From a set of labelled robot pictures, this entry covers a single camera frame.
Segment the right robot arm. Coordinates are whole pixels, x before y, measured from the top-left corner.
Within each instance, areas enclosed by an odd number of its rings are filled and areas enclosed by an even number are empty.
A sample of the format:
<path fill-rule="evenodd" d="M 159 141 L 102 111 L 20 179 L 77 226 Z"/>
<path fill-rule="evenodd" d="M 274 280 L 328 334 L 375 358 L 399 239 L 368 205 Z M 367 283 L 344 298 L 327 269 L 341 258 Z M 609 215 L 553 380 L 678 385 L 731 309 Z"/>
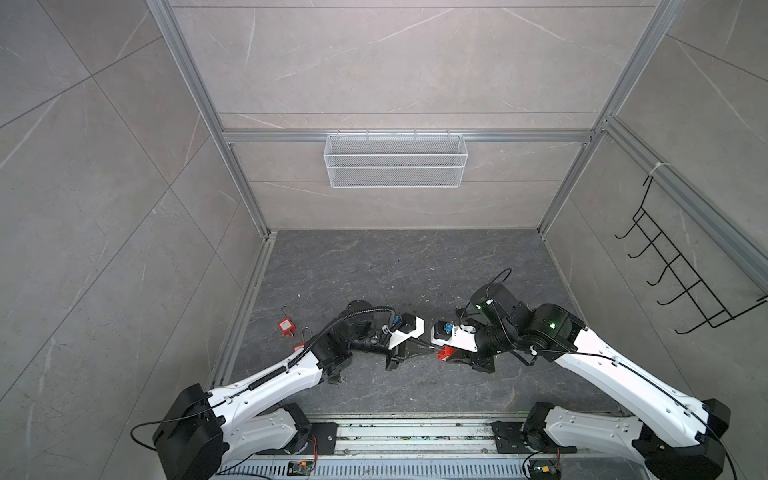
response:
<path fill-rule="evenodd" d="M 573 411 L 538 402 L 521 427 L 536 454 L 585 448 L 644 466 L 657 479 L 716 479 L 736 470 L 722 437 L 731 411 L 711 398 L 687 395 L 612 348 L 565 308 L 531 309 L 504 285 L 502 271 L 481 286 L 435 335 L 448 342 L 443 358 L 492 373 L 497 356 L 510 353 L 526 366 L 539 359 L 585 379 L 625 408 L 627 416 Z"/>

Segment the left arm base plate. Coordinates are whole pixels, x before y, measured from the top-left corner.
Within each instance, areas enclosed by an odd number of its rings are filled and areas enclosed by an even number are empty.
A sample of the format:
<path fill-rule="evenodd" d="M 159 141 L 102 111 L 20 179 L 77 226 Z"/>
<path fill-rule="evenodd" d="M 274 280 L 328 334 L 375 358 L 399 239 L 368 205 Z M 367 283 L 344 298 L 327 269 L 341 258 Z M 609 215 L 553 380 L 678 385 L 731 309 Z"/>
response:
<path fill-rule="evenodd" d="M 313 423 L 308 432 L 299 432 L 287 447 L 260 452 L 260 455 L 333 455 L 336 450 L 339 424 L 334 422 Z"/>

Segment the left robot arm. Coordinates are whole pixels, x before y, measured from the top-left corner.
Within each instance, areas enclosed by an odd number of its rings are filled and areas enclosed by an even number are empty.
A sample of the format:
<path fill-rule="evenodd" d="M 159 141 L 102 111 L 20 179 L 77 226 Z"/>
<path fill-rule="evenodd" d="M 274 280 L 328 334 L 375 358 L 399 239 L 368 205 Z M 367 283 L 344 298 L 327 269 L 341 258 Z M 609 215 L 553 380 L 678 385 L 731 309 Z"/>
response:
<path fill-rule="evenodd" d="M 402 361 L 408 343 L 420 343 L 425 322 L 389 306 L 351 302 L 299 349 L 274 365 L 211 390 L 182 390 L 160 420 L 149 449 L 168 479 L 209 479 L 240 452 L 296 451 L 311 426 L 301 410 L 281 401 L 337 380 L 356 351 L 382 354 L 388 369 Z"/>

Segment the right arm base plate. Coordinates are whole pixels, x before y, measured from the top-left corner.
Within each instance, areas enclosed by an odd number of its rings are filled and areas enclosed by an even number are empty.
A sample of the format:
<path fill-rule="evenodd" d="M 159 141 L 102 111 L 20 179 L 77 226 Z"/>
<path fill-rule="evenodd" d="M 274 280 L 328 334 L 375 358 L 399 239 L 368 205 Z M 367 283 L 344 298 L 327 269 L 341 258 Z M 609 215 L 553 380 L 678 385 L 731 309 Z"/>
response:
<path fill-rule="evenodd" d="M 527 427 L 524 422 L 495 421 L 490 427 L 499 454 L 578 452 L 576 447 L 557 444 L 542 429 Z"/>

